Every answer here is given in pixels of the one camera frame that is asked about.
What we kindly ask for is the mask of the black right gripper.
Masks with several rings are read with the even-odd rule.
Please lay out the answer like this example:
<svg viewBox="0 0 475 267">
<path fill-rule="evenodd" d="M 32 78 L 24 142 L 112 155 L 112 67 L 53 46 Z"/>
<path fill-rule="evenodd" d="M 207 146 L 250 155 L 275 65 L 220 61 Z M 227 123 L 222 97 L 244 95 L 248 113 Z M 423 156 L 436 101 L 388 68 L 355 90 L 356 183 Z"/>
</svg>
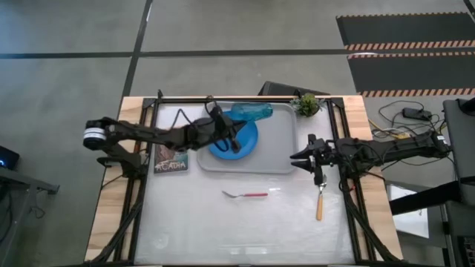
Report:
<svg viewBox="0 0 475 267">
<path fill-rule="evenodd" d="M 309 146 L 290 156 L 291 159 L 305 159 L 296 162 L 298 168 L 311 171 L 315 185 L 324 182 L 322 167 L 333 165 L 333 149 L 323 139 L 317 139 L 315 134 L 308 136 Z"/>
</svg>

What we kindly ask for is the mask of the blue translucent plastic cup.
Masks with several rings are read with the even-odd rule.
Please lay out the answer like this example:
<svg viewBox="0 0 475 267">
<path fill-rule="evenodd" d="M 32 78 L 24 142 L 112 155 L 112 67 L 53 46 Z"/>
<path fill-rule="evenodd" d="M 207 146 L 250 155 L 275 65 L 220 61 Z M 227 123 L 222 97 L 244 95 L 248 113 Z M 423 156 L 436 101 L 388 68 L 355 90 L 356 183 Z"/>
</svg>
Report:
<svg viewBox="0 0 475 267">
<path fill-rule="evenodd" d="M 269 103 L 234 103 L 230 115 L 234 120 L 255 122 L 271 117 L 273 108 Z"/>
</svg>

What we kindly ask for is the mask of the blue plate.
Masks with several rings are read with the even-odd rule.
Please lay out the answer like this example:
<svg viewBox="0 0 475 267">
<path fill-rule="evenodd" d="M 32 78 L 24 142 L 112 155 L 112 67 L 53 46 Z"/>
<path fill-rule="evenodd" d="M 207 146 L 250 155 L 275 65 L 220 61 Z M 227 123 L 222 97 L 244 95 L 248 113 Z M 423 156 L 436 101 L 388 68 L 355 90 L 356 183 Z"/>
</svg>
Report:
<svg viewBox="0 0 475 267">
<path fill-rule="evenodd" d="M 229 139 L 220 140 L 209 146 L 209 152 L 218 159 L 237 160 L 251 154 L 258 142 L 258 127 L 255 122 L 248 122 L 237 133 L 236 140 L 240 144 L 240 150 L 235 153 L 232 150 Z"/>
</svg>

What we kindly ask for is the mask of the orange-handled metal spoon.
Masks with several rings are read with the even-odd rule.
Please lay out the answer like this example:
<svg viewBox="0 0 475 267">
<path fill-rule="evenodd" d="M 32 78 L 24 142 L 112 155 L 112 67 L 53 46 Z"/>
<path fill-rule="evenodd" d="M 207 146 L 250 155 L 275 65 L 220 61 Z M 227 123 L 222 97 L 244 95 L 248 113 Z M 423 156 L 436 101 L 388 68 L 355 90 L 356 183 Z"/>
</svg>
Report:
<svg viewBox="0 0 475 267">
<path fill-rule="evenodd" d="M 317 221 L 321 221 L 323 217 L 323 205 L 324 205 L 323 191 L 326 186 L 327 186 L 327 176 L 324 174 L 322 183 L 318 186 L 318 203 L 317 203 L 317 211 L 316 211 Z"/>
</svg>

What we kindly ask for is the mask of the red-handled metal fork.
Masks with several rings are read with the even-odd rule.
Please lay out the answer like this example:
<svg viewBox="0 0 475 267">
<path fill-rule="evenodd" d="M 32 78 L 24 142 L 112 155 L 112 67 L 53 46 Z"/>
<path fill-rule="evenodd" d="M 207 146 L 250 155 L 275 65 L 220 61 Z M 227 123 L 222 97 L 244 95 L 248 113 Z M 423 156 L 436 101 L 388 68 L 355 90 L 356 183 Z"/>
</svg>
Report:
<svg viewBox="0 0 475 267">
<path fill-rule="evenodd" d="M 267 197 L 269 194 L 268 193 L 248 193 L 248 194 L 230 194 L 229 192 L 222 191 L 222 193 L 231 198 L 241 198 L 241 197 Z"/>
</svg>

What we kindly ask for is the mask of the grey plastic tray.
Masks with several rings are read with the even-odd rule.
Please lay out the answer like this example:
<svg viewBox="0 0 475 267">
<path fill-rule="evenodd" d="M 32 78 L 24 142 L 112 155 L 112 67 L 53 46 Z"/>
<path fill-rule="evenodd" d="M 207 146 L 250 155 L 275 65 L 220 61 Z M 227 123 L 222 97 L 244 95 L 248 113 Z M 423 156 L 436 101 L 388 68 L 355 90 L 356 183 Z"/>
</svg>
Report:
<svg viewBox="0 0 475 267">
<path fill-rule="evenodd" d="M 273 115 L 258 120 L 258 142 L 250 155 L 242 159 L 218 159 L 209 146 L 197 152 L 197 163 L 205 171 L 288 174 L 294 170 L 290 156 L 298 149 L 296 116 L 288 104 L 272 103 Z"/>
</svg>

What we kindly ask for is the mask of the small potted green plant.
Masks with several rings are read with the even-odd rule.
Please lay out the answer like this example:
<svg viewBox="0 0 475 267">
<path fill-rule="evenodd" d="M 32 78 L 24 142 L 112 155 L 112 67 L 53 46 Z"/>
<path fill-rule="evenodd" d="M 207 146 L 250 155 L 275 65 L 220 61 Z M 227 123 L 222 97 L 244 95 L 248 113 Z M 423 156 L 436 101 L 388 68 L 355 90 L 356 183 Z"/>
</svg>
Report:
<svg viewBox="0 0 475 267">
<path fill-rule="evenodd" d="M 305 93 L 290 101 L 294 111 L 299 116 L 311 117 L 322 109 L 324 100 L 317 99 L 312 93 Z"/>
</svg>

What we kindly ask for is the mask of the black slanted panel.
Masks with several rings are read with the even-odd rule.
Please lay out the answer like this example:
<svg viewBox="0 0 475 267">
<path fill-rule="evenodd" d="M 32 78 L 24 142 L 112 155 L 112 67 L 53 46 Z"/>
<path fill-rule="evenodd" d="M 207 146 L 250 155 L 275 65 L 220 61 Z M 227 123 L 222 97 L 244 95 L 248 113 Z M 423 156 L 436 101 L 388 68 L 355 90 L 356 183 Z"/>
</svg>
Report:
<svg viewBox="0 0 475 267">
<path fill-rule="evenodd" d="M 303 96 L 306 93 L 311 93 L 315 96 L 329 96 L 328 93 L 300 88 L 292 85 L 281 84 L 277 82 L 264 82 L 262 88 L 258 92 L 259 96 Z"/>
</svg>

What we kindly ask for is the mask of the Acadia picture card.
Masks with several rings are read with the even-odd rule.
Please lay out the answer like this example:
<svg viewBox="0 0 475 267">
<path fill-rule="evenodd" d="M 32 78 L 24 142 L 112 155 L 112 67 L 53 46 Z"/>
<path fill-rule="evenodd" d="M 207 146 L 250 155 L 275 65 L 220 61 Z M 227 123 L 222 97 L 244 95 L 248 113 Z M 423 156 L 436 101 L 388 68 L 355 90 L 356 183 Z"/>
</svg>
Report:
<svg viewBox="0 0 475 267">
<path fill-rule="evenodd" d="M 189 169 L 189 154 L 173 151 L 164 145 L 155 145 L 154 150 L 154 173 L 174 173 Z"/>
</svg>

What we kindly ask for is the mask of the white floor board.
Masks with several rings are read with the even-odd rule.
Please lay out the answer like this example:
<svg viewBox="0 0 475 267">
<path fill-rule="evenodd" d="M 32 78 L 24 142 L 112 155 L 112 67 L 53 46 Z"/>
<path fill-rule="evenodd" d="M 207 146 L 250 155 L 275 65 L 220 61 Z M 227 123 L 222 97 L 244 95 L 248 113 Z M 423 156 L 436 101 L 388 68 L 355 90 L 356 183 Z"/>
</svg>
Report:
<svg viewBox="0 0 475 267">
<path fill-rule="evenodd" d="M 390 200 L 396 200 L 416 193 L 415 191 L 397 185 L 389 185 L 387 189 Z M 406 234 L 412 234 L 418 237 L 424 237 L 426 239 L 430 237 L 427 208 L 393 215 L 393 220 L 397 231 L 402 231 Z"/>
</svg>

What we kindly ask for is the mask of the black power adapter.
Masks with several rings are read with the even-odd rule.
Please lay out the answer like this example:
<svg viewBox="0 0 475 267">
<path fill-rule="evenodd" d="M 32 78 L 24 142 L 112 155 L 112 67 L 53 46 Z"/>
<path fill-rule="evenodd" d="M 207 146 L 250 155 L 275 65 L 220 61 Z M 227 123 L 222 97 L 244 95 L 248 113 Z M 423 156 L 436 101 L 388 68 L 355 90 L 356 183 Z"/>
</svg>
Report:
<svg viewBox="0 0 475 267">
<path fill-rule="evenodd" d="M 430 121 L 432 117 L 430 111 L 424 109 L 415 109 L 415 108 L 403 108 L 402 116 L 406 119 L 416 119 L 421 121 Z"/>
</svg>

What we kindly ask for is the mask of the black mat with striped edge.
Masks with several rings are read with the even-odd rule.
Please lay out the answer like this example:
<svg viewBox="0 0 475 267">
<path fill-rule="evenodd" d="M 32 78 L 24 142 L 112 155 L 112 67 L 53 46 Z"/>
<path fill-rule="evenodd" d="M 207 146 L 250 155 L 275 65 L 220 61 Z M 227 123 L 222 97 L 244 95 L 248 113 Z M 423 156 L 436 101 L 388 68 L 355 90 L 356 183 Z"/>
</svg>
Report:
<svg viewBox="0 0 475 267">
<path fill-rule="evenodd" d="M 347 58 L 363 97 L 475 95 L 475 53 L 394 53 Z"/>
<path fill-rule="evenodd" d="M 475 47 L 475 22 L 463 12 L 336 17 L 344 48 L 352 51 Z"/>
</svg>

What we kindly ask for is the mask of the dark grey side desk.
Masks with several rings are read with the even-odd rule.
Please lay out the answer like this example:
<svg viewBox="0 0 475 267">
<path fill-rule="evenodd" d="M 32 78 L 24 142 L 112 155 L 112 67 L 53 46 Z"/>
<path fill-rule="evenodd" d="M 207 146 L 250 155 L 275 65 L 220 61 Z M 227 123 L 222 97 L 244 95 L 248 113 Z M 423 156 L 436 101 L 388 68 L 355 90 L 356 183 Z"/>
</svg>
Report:
<svg viewBox="0 0 475 267">
<path fill-rule="evenodd" d="M 475 97 L 445 100 L 443 111 L 456 172 L 462 183 L 475 185 Z"/>
</svg>

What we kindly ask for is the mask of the grey side stand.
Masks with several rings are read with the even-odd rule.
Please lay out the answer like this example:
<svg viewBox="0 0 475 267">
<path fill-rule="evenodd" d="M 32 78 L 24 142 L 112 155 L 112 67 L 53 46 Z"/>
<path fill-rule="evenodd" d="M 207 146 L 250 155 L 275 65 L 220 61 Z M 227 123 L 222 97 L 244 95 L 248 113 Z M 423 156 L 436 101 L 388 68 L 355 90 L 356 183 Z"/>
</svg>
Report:
<svg viewBox="0 0 475 267">
<path fill-rule="evenodd" d="M 0 168 L 0 267 L 11 262 L 19 232 L 36 204 L 38 191 L 57 194 L 59 185 Z"/>
</svg>

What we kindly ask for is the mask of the black device with blue light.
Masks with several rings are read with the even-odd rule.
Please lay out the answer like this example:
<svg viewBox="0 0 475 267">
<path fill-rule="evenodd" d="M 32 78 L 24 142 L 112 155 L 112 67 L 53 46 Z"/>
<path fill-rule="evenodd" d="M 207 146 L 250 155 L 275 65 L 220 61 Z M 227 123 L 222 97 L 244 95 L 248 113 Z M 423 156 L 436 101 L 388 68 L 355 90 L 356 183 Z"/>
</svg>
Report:
<svg viewBox="0 0 475 267">
<path fill-rule="evenodd" d="M 11 171 L 17 169 L 20 155 L 6 147 L 0 145 L 0 168 L 6 168 Z"/>
</svg>

